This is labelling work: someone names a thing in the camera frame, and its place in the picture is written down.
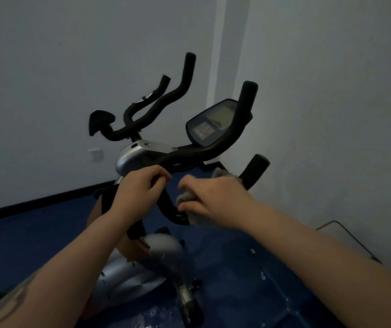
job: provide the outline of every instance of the exercise bike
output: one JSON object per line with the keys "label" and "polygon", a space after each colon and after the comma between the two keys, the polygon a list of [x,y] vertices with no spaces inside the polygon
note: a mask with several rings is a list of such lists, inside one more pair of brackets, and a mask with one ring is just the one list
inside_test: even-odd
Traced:
{"label": "exercise bike", "polygon": [[[223,100],[187,122],[186,132],[190,145],[173,147],[141,138],[140,130],[150,125],[167,105],[180,99],[188,91],[195,63],[196,56],[187,53],[180,85],[164,95],[170,82],[170,78],[164,75],[158,88],[125,110],[125,126],[119,130],[112,129],[111,123],[116,119],[113,114],[96,110],[90,115],[89,135],[101,132],[108,140],[130,138],[133,143],[120,152],[116,161],[119,178],[102,193],[99,204],[101,207],[95,208],[89,223],[110,209],[118,184],[130,171],[155,164],[161,165],[170,173],[189,171],[204,161],[218,157],[231,147],[251,121],[251,108],[258,85],[246,81],[238,101]],[[135,113],[153,102],[155,103],[145,115],[133,120]],[[268,165],[266,158],[255,155],[240,175],[243,186],[251,188]],[[166,190],[160,195],[157,205],[171,222],[185,226],[190,224],[187,214],[177,210]],[[99,276],[89,309],[94,314],[107,306],[129,302],[153,290],[166,279],[171,279],[180,300],[185,326],[201,325],[203,312],[193,296],[193,291],[200,286],[201,281],[196,280],[192,284],[186,282],[180,269],[183,253],[181,241],[172,237],[167,228],[161,228],[155,234],[146,234],[142,221],[139,221],[130,227],[111,254]]]}

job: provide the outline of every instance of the forearm tattoo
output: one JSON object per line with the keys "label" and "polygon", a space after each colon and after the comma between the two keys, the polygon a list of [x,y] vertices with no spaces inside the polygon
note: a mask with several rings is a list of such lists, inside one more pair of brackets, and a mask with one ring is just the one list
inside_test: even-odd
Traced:
{"label": "forearm tattoo", "polygon": [[24,282],[19,284],[15,289],[0,299],[0,323],[15,313],[24,303],[30,283],[34,280],[36,274],[29,276]]}

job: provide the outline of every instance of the floor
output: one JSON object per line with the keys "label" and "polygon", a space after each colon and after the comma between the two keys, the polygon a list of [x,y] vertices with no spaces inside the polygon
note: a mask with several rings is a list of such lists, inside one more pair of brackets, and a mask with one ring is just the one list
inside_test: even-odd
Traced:
{"label": "floor", "polygon": [[[210,177],[196,168],[196,177]],[[173,175],[171,198],[185,173]],[[37,270],[84,229],[92,196],[61,202],[0,220],[0,291]],[[303,283],[247,235],[209,226],[177,226],[154,207],[144,219],[148,233],[168,226],[186,241],[184,271],[201,278],[196,298],[204,327],[342,327]],[[170,282],[122,306],[81,321],[85,327],[183,327]]]}

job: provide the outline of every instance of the gray cloth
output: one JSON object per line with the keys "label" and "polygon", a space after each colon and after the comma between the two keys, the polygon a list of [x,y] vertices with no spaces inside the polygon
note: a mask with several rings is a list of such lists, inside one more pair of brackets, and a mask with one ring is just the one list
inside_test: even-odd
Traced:
{"label": "gray cloth", "polygon": [[[215,168],[214,172],[212,173],[212,177],[211,178],[224,177],[224,176],[233,176],[241,184],[243,183],[242,180],[238,176],[233,175],[230,172],[228,172],[226,170],[223,170],[223,169],[220,169],[220,168]],[[197,198],[197,196],[194,193],[192,193],[191,191],[187,190],[185,193],[183,193],[179,197],[177,197],[176,205],[178,207],[183,202],[186,202],[186,201],[198,201],[198,200],[199,199]],[[215,225],[215,223],[212,222],[212,220],[208,219],[206,216],[199,215],[199,214],[196,214],[196,213],[193,213],[193,212],[188,212],[188,221],[189,221],[189,224],[196,225],[196,226],[200,226],[202,224]]]}

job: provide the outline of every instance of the person's right arm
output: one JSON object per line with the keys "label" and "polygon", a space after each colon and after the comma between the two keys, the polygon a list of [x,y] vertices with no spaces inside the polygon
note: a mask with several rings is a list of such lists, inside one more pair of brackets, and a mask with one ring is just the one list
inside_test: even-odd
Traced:
{"label": "person's right arm", "polygon": [[296,219],[256,201],[234,178],[185,176],[197,202],[180,211],[242,230],[282,260],[349,328],[391,327],[391,272]]}

